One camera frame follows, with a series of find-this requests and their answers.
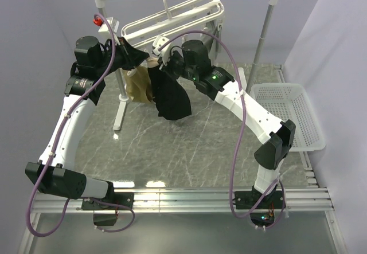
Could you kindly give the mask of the khaki underwear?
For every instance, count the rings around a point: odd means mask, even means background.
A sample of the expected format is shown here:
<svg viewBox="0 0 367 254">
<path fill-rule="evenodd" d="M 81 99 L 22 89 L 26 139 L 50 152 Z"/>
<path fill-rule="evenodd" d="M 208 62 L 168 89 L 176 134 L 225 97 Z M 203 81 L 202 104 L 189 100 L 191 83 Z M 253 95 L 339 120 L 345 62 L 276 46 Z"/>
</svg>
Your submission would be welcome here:
<svg viewBox="0 0 367 254">
<path fill-rule="evenodd" d="M 151 80 L 146 67 L 138 66 L 132 71 L 123 70 L 126 92 L 131 101 L 137 103 L 152 103 L 153 92 Z"/>
</svg>

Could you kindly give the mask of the white clip hanger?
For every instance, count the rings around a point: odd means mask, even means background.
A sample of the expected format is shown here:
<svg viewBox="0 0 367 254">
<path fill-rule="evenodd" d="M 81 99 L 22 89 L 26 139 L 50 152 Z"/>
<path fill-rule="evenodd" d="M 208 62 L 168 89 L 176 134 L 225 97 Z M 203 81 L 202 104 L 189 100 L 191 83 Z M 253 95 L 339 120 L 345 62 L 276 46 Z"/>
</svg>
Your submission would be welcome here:
<svg viewBox="0 0 367 254">
<path fill-rule="evenodd" d="M 212 32 L 222 24 L 224 5 L 220 0 L 186 0 L 121 28 L 120 35 L 129 44 L 143 49 L 158 36 L 170 38 L 185 31 L 201 28 Z"/>
</svg>

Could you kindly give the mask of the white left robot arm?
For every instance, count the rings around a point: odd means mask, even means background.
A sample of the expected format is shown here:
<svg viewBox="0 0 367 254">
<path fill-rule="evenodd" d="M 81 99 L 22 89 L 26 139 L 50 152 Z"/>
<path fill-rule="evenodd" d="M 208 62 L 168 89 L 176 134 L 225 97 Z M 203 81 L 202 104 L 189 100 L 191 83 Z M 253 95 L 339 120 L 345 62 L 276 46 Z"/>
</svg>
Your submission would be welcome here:
<svg viewBox="0 0 367 254">
<path fill-rule="evenodd" d="M 29 205 L 40 192 L 68 200 L 95 199 L 102 209 L 110 209 L 116 201 L 112 182 L 76 172 L 77 147 L 106 86 L 105 77 L 120 69 L 130 71 L 149 55 L 123 37 L 111 37 L 102 44 L 94 36 L 79 38 L 74 54 L 76 61 L 71 67 L 52 137 L 38 161 L 26 165 L 25 174 L 34 185 Z"/>
</svg>

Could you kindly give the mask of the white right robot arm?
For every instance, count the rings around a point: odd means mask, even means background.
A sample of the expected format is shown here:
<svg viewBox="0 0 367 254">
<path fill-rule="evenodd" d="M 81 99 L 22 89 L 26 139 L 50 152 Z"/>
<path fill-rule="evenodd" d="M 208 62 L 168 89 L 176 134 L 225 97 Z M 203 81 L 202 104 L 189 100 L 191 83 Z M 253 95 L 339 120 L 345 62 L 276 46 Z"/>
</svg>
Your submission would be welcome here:
<svg viewBox="0 0 367 254">
<path fill-rule="evenodd" d="M 256 135 L 261 143 L 254 153 L 257 177 L 249 198 L 242 200 L 254 207 L 267 207 L 275 198 L 281 165 L 292 148 L 295 123 L 268 112 L 244 91 L 239 78 L 214 66 L 202 41 L 186 41 L 177 52 L 172 41 L 163 38 L 154 44 L 153 52 L 167 75 L 192 81 L 197 90 L 241 120 L 241 132 L 249 128 Z"/>
</svg>

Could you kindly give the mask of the black underwear beige waistband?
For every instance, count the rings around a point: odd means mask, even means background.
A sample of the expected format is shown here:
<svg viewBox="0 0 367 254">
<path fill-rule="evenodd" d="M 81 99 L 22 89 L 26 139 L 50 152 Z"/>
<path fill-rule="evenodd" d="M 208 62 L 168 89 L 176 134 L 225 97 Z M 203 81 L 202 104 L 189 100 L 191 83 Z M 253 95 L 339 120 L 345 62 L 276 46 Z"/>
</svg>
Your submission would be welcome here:
<svg viewBox="0 0 367 254">
<path fill-rule="evenodd" d="M 153 101 L 158 116 L 166 120 L 180 120 L 192 114 L 190 99 L 184 88 L 160 70 L 157 58 L 147 59 Z"/>
</svg>

